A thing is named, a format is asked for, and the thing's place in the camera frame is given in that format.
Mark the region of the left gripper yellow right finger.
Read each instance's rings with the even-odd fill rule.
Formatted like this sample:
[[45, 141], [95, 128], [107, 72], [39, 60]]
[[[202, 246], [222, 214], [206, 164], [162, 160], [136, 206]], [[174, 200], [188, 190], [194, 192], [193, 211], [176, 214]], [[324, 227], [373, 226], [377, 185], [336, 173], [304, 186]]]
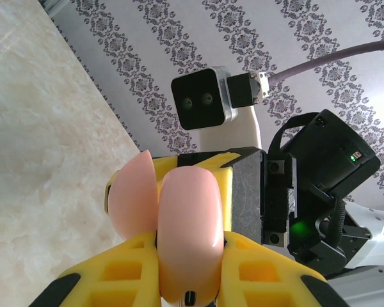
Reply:
[[317, 271], [235, 232], [225, 242], [216, 306], [348, 305]]

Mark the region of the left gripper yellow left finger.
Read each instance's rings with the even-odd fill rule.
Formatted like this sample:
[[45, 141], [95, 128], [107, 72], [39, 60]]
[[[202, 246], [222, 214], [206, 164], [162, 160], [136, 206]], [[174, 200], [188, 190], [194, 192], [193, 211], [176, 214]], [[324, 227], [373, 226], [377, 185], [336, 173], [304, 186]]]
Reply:
[[137, 235], [62, 272], [31, 306], [161, 306], [156, 232]]

